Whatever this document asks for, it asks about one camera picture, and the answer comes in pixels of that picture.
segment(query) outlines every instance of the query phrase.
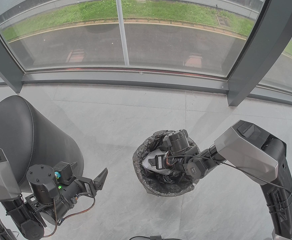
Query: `plastic bag liner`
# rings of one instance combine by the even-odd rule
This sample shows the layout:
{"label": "plastic bag liner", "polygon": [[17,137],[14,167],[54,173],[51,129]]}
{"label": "plastic bag liner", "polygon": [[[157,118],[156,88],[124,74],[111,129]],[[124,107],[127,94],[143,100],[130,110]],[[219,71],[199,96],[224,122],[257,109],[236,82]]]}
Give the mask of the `plastic bag liner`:
{"label": "plastic bag liner", "polygon": [[[172,172],[169,175],[163,175],[146,170],[142,166],[144,158],[150,152],[158,148],[162,151],[167,151],[167,148],[163,145],[163,138],[172,132],[173,130],[161,130],[155,132],[137,148],[132,156],[132,163],[134,165],[135,173],[149,194],[175,197],[192,191],[194,186],[199,181],[191,176],[188,176],[186,173]],[[198,148],[196,143],[191,138],[188,137],[187,140],[190,146],[196,146]]]}

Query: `road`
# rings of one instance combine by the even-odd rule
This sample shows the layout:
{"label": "road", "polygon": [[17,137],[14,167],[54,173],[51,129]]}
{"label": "road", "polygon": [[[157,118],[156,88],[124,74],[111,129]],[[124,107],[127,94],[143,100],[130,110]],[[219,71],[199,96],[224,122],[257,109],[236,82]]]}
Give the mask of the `road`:
{"label": "road", "polygon": [[[125,24],[131,66],[162,67],[227,76],[245,40],[205,30]],[[24,67],[124,66],[118,24],[46,32],[10,43]],[[281,55],[264,83],[292,88],[292,59]]]}

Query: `barcode label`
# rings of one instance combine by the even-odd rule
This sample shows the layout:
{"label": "barcode label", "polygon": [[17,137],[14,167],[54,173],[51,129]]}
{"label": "barcode label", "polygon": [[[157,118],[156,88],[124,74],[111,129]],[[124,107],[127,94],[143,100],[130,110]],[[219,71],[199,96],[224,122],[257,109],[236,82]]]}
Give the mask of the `barcode label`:
{"label": "barcode label", "polygon": [[162,168],[162,157],[158,156],[158,168],[161,169]]}
{"label": "barcode label", "polygon": [[85,182],[85,187],[86,187],[87,192],[88,192],[90,195],[92,195],[92,192],[90,191],[90,187],[89,187],[88,183],[86,183],[86,182]]}

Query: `grass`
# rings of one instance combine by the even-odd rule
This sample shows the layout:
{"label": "grass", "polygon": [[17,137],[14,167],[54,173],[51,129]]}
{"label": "grass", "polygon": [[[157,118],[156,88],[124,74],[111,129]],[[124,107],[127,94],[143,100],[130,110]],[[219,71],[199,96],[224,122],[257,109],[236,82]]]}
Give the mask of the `grass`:
{"label": "grass", "polygon": [[[254,25],[254,21],[227,11],[217,11],[213,8],[181,2],[145,0],[144,3],[138,3],[136,0],[122,0],[122,8],[124,18],[156,18],[188,21],[218,26],[244,36],[249,35]],[[220,26],[216,14],[227,17],[230,27]],[[115,0],[84,2],[35,15],[4,29],[3,35],[9,41],[62,24],[99,19],[117,19]],[[284,51],[292,55],[292,41],[288,43]]]}

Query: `robotic arm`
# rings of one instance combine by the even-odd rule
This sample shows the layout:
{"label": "robotic arm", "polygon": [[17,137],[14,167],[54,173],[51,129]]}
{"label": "robotic arm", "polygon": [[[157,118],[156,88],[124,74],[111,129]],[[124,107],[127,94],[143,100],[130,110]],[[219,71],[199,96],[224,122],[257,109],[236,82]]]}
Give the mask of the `robotic arm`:
{"label": "robotic arm", "polygon": [[[47,165],[29,167],[26,177],[33,190],[24,202],[20,188],[13,175],[7,158],[0,149],[0,202],[20,230],[29,240],[39,240],[51,236],[66,218],[64,215],[85,195],[93,198],[102,190],[108,174],[105,168],[94,180],[73,175],[76,163],[70,165],[60,162],[54,168]],[[43,218],[55,225],[52,234],[44,236]],[[15,236],[0,222],[0,240],[16,240]]]}
{"label": "robotic arm", "polygon": [[154,171],[181,171],[201,179],[228,160],[261,186],[274,225],[273,239],[292,240],[292,176],[283,141],[242,120],[203,152],[190,147],[187,137],[186,130],[164,137],[163,144],[168,151],[148,159]]}

